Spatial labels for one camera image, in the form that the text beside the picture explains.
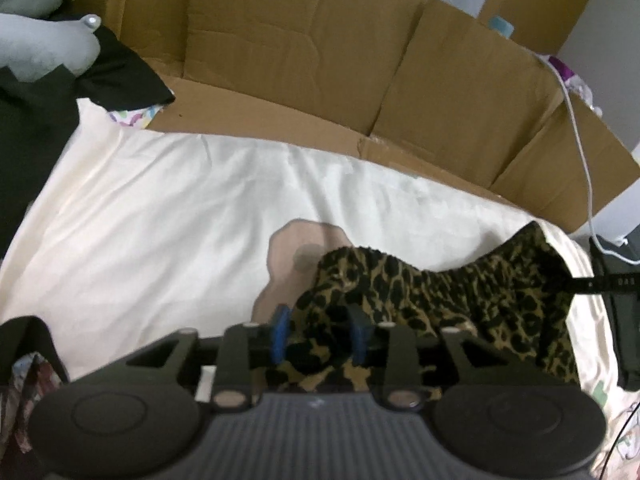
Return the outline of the leopard print garment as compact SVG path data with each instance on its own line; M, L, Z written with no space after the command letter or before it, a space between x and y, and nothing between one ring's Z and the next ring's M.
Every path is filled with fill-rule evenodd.
M391 322L419 338L456 328L577 386L567 323L572 277L536 221L475 260L439 271L375 248L336 248L318 261L292 307L284 360L264 367L262 377L277 392L370 390L378 374L370 362L356 363L347 342L355 309L374 325Z

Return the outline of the black clothes pile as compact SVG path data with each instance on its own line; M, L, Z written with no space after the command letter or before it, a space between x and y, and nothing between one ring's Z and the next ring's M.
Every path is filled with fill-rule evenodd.
M101 52L76 77L60 66L33 82L1 66L1 246L9 247L28 204L37 196L79 124L77 99L106 110L137 110L172 102L160 76L106 27Z

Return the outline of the grey neck pillow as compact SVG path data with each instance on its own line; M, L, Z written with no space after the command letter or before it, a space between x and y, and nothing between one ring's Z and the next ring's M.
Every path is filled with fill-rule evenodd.
M63 66L78 77L99 57L99 15L49 21L64 0L1 0L1 66L33 82Z

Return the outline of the cream bear print bedsheet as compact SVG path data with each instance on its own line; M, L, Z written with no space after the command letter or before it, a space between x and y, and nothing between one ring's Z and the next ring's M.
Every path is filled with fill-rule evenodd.
M589 248L512 205L312 148L116 124L93 102L1 265L3 348L34 324L64 384L36 404L49 479L634 479L639 395L617 385ZM370 247L457 268L538 222L565 259L580 383L463 333L416 335L420 410L368 391L277 392L216 410L227 328L291 311L318 261Z

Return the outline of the brown cardboard sheet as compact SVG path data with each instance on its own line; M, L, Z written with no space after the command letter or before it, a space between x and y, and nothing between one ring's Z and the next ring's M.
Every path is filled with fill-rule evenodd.
M639 166L538 56L442 0L74 0L175 93L152 126L442 174L567 232L638 226Z

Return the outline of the folded black garment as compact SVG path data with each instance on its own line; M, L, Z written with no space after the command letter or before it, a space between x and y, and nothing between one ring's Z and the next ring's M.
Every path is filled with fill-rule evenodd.
M638 264L629 264L600 250L590 238L589 252L596 278L634 274L639 284ZM602 295L618 369L617 385L628 392L639 391L639 292L605 292Z

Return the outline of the purple detergent pouch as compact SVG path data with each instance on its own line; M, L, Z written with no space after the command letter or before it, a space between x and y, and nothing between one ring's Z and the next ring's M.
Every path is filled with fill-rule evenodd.
M594 114L598 117L602 117L602 108L594 104L592 90L582 77L569 68L563 61L553 55L547 56L546 60L559 73L564 86L570 90L570 92L577 94Z

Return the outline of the floral patterned garment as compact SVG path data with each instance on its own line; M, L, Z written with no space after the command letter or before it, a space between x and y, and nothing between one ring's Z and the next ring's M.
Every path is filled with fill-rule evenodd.
M58 390L64 379L41 353L32 352L10 366L9 383L1 388L1 457L16 444L23 454L32 450L27 425L37 403Z

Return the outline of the blue capped bottle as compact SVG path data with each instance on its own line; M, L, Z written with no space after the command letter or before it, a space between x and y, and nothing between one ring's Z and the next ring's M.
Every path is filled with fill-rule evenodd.
M512 37L515 29L514 25L511 22L509 22L508 20L506 20L500 15L492 16L488 20L487 26L491 30L493 30L494 32L496 32L500 36L503 36L506 39L510 39Z

